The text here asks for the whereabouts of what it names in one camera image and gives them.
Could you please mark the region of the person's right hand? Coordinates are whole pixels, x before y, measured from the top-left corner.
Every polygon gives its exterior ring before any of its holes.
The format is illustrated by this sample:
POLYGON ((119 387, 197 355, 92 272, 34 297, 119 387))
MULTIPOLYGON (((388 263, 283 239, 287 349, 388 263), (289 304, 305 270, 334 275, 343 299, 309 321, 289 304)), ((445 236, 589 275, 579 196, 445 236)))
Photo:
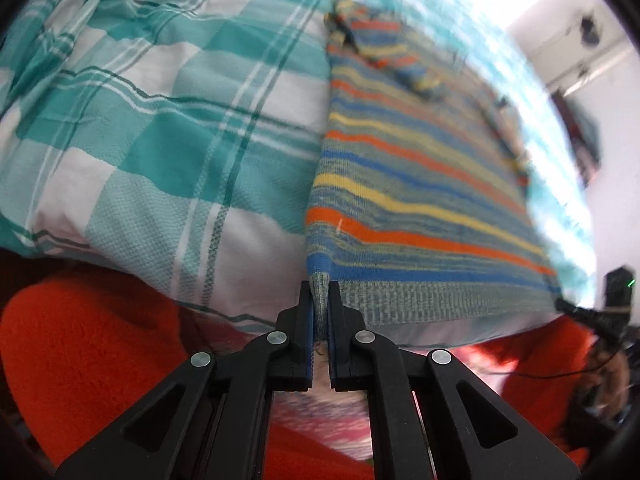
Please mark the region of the person's right hand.
POLYGON ((613 354, 595 344, 588 356, 585 383, 597 387, 596 405, 603 419, 613 420, 629 399, 630 370, 627 357, 619 351, 613 354))

